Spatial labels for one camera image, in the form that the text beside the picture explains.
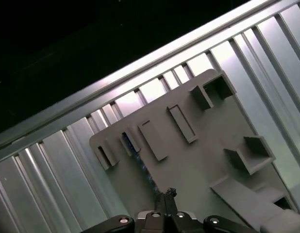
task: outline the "raised rectangular block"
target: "raised rectangular block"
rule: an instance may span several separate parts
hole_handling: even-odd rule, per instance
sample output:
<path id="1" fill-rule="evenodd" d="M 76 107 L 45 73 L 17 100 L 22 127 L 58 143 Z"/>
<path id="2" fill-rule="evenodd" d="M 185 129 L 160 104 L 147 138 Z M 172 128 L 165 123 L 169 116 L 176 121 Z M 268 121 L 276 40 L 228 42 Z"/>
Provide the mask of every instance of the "raised rectangular block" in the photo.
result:
<path id="1" fill-rule="evenodd" d="M 177 126 L 182 132 L 183 136 L 187 140 L 188 143 L 195 141 L 198 137 L 195 134 L 192 126 L 188 122 L 188 119 L 184 116 L 180 106 L 177 104 L 173 104 L 167 107 L 171 115 L 173 116 Z"/>
<path id="2" fill-rule="evenodd" d="M 168 156 L 166 145 L 153 123 L 149 119 L 146 119 L 138 124 L 138 127 L 157 160 L 161 161 L 166 158 Z"/>

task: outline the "metal panel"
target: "metal panel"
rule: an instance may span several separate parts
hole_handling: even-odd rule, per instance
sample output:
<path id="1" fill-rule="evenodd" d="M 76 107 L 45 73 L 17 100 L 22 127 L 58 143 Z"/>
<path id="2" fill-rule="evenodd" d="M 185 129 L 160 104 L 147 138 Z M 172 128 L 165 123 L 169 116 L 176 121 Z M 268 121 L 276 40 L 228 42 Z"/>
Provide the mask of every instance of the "metal panel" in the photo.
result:
<path id="1" fill-rule="evenodd" d="M 0 182 L 0 232 L 25 232 Z"/>
<path id="2" fill-rule="evenodd" d="M 46 185 L 51 191 L 51 194 L 56 200 L 61 214 L 63 215 L 69 229 L 72 233 L 78 233 L 81 231 L 81 228 L 77 222 L 76 217 L 74 216 L 66 197 L 64 196 L 42 150 L 38 144 L 34 144 L 30 147 L 31 155 L 33 156 L 37 166 L 41 172 L 41 175 L 46 181 Z"/>
<path id="3" fill-rule="evenodd" d="M 165 74 L 163 74 L 163 77 L 164 77 L 166 83 L 168 84 L 168 87 L 170 90 L 173 90 L 177 86 L 179 86 L 179 83 L 172 71 L 166 72 Z"/>
<path id="4" fill-rule="evenodd" d="M 211 50 L 234 85 L 243 108 L 259 135 L 265 137 L 276 156 L 274 164 L 288 188 L 300 184 L 300 169 L 291 150 L 273 121 L 263 100 L 229 42 Z"/>
<path id="5" fill-rule="evenodd" d="M 44 139 L 43 143 L 48 163 L 81 228 L 84 230 L 106 220 L 64 133 L 59 131 Z"/>
<path id="6" fill-rule="evenodd" d="M 64 99 L 63 101 L 56 103 L 54 106 L 42 111 L 36 116 L 18 124 L 16 127 L 11 128 L 0 134 L 0 145 L 9 143 L 25 133 L 28 133 L 31 129 L 39 127 L 42 122 L 48 121 L 50 118 L 61 114 L 63 111 L 68 111 L 74 107 L 76 104 L 84 104 L 85 101 L 89 100 L 89 97 L 93 95 L 98 95 L 101 90 L 106 86 L 113 88 L 115 85 L 119 84 L 119 81 L 127 80 L 133 77 L 136 73 L 146 70 L 147 68 L 157 64 L 158 62 L 173 56 L 177 52 L 190 47 L 197 41 L 203 40 L 209 34 L 214 34 L 225 27 L 229 27 L 235 24 L 236 21 L 247 17 L 258 10 L 273 4 L 275 0 L 253 0 L 230 11 L 223 16 L 203 25 L 196 30 L 176 39 L 175 41 L 163 46 L 162 48 L 144 56 L 143 58 L 129 64 L 128 66 L 118 70 L 117 72 L 108 75 L 104 79 L 88 86 L 82 91 L 75 93 L 74 95 Z"/>
<path id="7" fill-rule="evenodd" d="M 300 60 L 298 56 L 275 18 L 259 24 L 258 29 L 256 36 L 264 46 L 269 59 L 300 111 Z"/>
<path id="8" fill-rule="evenodd" d="M 15 158 L 0 163 L 0 181 L 27 233 L 50 233 L 50 229 L 30 192 Z"/>
<path id="9" fill-rule="evenodd" d="M 103 106 L 102 111 L 106 115 L 109 125 L 112 125 L 118 121 L 114 111 L 111 108 L 111 105 L 107 104 L 106 106 Z"/>
<path id="10" fill-rule="evenodd" d="M 281 12 L 280 16 L 278 22 L 300 59 L 300 4 Z"/>
<path id="11" fill-rule="evenodd" d="M 36 193 L 39 198 L 39 207 L 46 218 L 46 221 L 52 232 L 70 233 L 64 216 L 62 215 L 51 190 L 45 181 L 33 155 L 29 149 L 25 149 L 19 153 L 19 159 L 23 165 L 25 172 L 29 179 L 28 182 L 32 184 L 32 191 Z"/>
<path id="12" fill-rule="evenodd" d="M 106 216 L 128 215 L 107 174 L 89 145 L 90 137 L 94 133 L 86 118 L 70 125 L 67 135 L 97 199 L 105 210 Z"/>
<path id="13" fill-rule="evenodd" d="M 108 127 L 108 123 L 102 114 L 101 110 L 97 110 L 91 114 L 93 121 L 98 128 L 98 130 L 103 130 Z"/>
<path id="14" fill-rule="evenodd" d="M 198 76 L 208 69 L 213 69 L 213 66 L 205 53 L 188 61 L 187 64 L 194 76 Z"/>
<path id="15" fill-rule="evenodd" d="M 181 83 L 185 83 L 189 81 L 189 76 L 187 75 L 186 71 L 184 70 L 183 66 L 178 66 L 174 69 L 175 74 L 177 75 L 178 80 Z"/>
<path id="16" fill-rule="evenodd" d="M 129 94 L 117 99 L 116 104 L 123 117 L 126 117 L 143 106 L 141 99 L 135 92 L 130 92 Z"/>
<path id="17" fill-rule="evenodd" d="M 144 72 L 137 72 L 137 70 L 130 74 L 130 79 L 128 79 L 126 76 L 119 76 L 119 72 L 115 72 L 112 75 L 106 77 L 105 79 L 102 79 L 95 83 L 94 85 L 90 86 L 89 88 L 86 88 L 86 91 L 83 90 L 81 92 L 78 92 L 79 95 L 73 95 L 71 98 L 69 98 L 69 101 L 74 100 L 75 110 L 71 111 L 69 113 L 66 112 L 66 110 L 63 110 L 61 106 L 63 106 L 63 103 L 67 103 L 68 100 L 64 100 L 60 102 L 60 104 L 57 104 L 56 106 L 58 108 L 61 108 L 61 114 L 62 117 L 58 117 L 57 110 L 53 110 L 53 115 L 49 116 L 51 117 L 57 117 L 56 120 L 49 123 L 45 127 L 42 127 L 40 129 L 36 129 L 36 131 L 32 132 L 31 134 L 28 134 L 25 138 L 17 141 L 16 143 L 8 146 L 7 148 L 4 148 L 0 150 L 0 159 L 3 159 L 6 156 L 13 155 L 16 151 L 25 149 L 32 143 L 38 142 L 39 140 L 42 140 L 44 137 L 51 135 L 52 133 L 57 132 L 64 126 L 67 126 L 69 124 L 74 123 L 75 121 L 81 119 L 82 117 L 85 117 L 86 115 L 96 111 L 98 108 L 104 106 L 106 103 L 110 103 L 114 101 L 119 96 L 125 95 L 126 93 L 129 93 L 131 91 L 134 91 L 136 88 L 142 86 L 143 84 L 153 80 L 155 77 L 159 77 L 160 75 L 166 73 L 167 70 L 172 70 L 173 68 L 179 66 L 180 64 L 183 64 L 184 62 L 194 58 L 195 56 L 198 56 L 199 54 L 207 51 L 208 49 L 222 43 L 225 40 L 230 39 L 231 37 L 239 34 L 241 31 L 246 30 L 257 23 L 262 22 L 266 18 L 269 18 L 271 15 L 277 14 L 284 9 L 289 8 L 290 6 L 294 5 L 296 2 L 299 2 L 300 0 L 282 0 L 277 3 L 274 3 L 273 5 L 270 5 L 268 8 L 261 10 L 260 12 L 251 15 L 250 17 L 247 17 L 239 22 L 234 21 L 233 25 L 227 28 L 224 28 L 224 30 L 221 30 L 219 33 L 217 33 L 214 36 L 208 35 L 207 38 L 203 38 L 203 40 L 200 40 L 200 38 L 196 37 L 195 44 L 190 46 L 189 48 L 182 50 L 181 52 L 177 54 L 173 54 L 172 57 L 170 57 L 170 54 L 165 54 L 168 58 L 165 57 L 163 60 L 155 60 L 155 66 L 149 67 Z M 238 12 L 239 9 L 244 9 L 244 7 L 239 7 L 236 9 Z M 199 31 L 201 32 L 207 28 L 205 25 Z M 121 70 L 121 74 L 128 69 L 131 69 L 132 66 L 124 67 Z M 111 83 L 111 79 L 116 82 L 117 86 L 115 87 L 115 83 Z M 80 96 L 86 96 L 85 98 L 81 98 L 82 101 L 79 101 Z M 35 125 L 37 122 L 35 122 L 34 125 L 31 125 L 30 129 L 35 129 Z M 24 126 L 24 130 L 21 130 L 25 132 L 27 129 L 27 126 Z"/>
<path id="18" fill-rule="evenodd" d="M 300 165 L 300 113 L 281 82 L 252 30 L 235 40 L 252 70 L 252 78 L 261 86 L 261 95 L 269 106 L 273 119 L 292 148 Z"/>
<path id="19" fill-rule="evenodd" d="M 166 93 L 162 83 L 158 79 L 152 80 L 151 82 L 141 86 L 139 90 L 147 103 L 154 101 Z"/>

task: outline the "screw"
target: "screw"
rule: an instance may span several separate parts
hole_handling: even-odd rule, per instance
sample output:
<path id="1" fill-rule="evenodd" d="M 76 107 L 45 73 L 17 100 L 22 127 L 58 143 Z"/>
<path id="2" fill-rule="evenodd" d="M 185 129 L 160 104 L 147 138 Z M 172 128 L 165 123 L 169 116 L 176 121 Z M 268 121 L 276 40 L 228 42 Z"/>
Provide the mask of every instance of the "screw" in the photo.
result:
<path id="1" fill-rule="evenodd" d="M 211 218 L 210 221 L 214 224 L 219 223 L 219 220 L 217 218 Z"/>
<path id="2" fill-rule="evenodd" d="M 152 217 L 159 217 L 159 216 L 161 216 L 160 213 L 153 213 L 153 214 L 152 214 Z"/>
<path id="3" fill-rule="evenodd" d="M 126 217 L 120 218 L 120 223 L 128 223 L 128 221 Z"/>
<path id="4" fill-rule="evenodd" d="M 178 216 L 178 217 L 184 217 L 184 213 L 178 212 L 178 213 L 177 213 L 177 216 Z"/>

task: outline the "gray plastic board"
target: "gray plastic board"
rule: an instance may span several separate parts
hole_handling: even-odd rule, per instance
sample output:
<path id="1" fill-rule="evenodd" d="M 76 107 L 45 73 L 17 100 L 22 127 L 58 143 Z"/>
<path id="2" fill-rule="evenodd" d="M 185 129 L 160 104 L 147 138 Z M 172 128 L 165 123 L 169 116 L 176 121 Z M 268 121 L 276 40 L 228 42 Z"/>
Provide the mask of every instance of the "gray plastic board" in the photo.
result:
<path id="1" fill-rule="evenodd" d="M 251 175 L 231 165 L 224 149 L 237 151 L 239 145 L 244 147 L 244 136 L 255 136 L 234 92 L 223 72 L 208 70 L 91 138 L 92 149 L 131 216 L 153 210 L 154 203 L 144 174 L 123 144 L 123 132 L 160 190 L 176 188 L 178 209 L 195 213 L 199 220 L 220 215 L 241 221 L 210 189 L 226 175 L 249 188 L 267 183 L 284 193 L 295 209 L 271 164 L 274 158 Z"/>

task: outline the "gray slot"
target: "gray slot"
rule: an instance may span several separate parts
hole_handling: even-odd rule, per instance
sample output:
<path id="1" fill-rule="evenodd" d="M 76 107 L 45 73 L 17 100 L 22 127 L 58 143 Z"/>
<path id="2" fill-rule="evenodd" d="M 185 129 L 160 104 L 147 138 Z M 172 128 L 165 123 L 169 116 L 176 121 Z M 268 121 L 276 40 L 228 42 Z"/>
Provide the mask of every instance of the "gray slot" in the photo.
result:
<path id="1" fill-rule="evenodd" d="M 173 116 L 176 124 L 178 125 L 180 131 L 186 138 L 188 143 L 195 141 L 198 137 L 194 133 L 191 125 L 189 124 L 188 120 L 184 116 L 182 110 L 180 109 L 179 105 L 171 105 L 167 107 L 171 115 Z"/>
<path id="2" fill-rule="evenodd" d="M 140 123 L 138 127 L 157 160 L 161 161 L 162 159 L 166 158 L 168 156 L 166 145 L 164 144 L 161 136 L 157 132 L 152 122 L 147 119 Z"/>
<path id="3" fill-rule="evenodd" d="M 105 170 L 119 162 L 119 160 L 115 157 L 107 139 L 101 143 L 97 143 L 94 152 Z"/>
<path id="4" fill-rule="evenodd" d="M 135 150 L 136 152 L 139 152 L 139 151 L 140 151 L 140 146 L 139 146 L 139 143 L 138 143 L 136 137 L 133 135 L 131 128 L 130 128 L 130 127 L 126 128 L 126 129 L 123 131 L 123 133 L 125 133 L 125 134 L 127 135 L 127 137 L 129 138 L 129 140 L 130 140 L 130 142 L 131 142 L 131 144 L 132 144 L 134 150 Z M 121 141 L 121 143 L 123 144 L 123 146 L 124 146 L 124 148 L 125 148 L 127 154 L 128 154 L 129 156 L 132 156 L 132 152 L 131 152 L 131 150 L 130 150 L 129 148 L 127 148 L 127 145 L 126 145 L 126 143 L 124 142 L 124 139 L 123 139 L 122 134 L 121 134 L 119 137 L 120 137 L 120 141 Z"/>
<path id="5" fill-rule="evenodd" d="M 196 103 L 200 106 L 200 108 L 203 111 L 210 109 L 214 106 L 208 94 L 202 86 L 198 85 L 194 87 L 193 90 L 191 90 L 190 92 Z"/>
<path id="6" fill-rule="evenodd" d="M 275 160 L 275 156 L 261 136 L 244 137 L 236 149 L 225 149 L 235 168 L 250 175 Z"/>

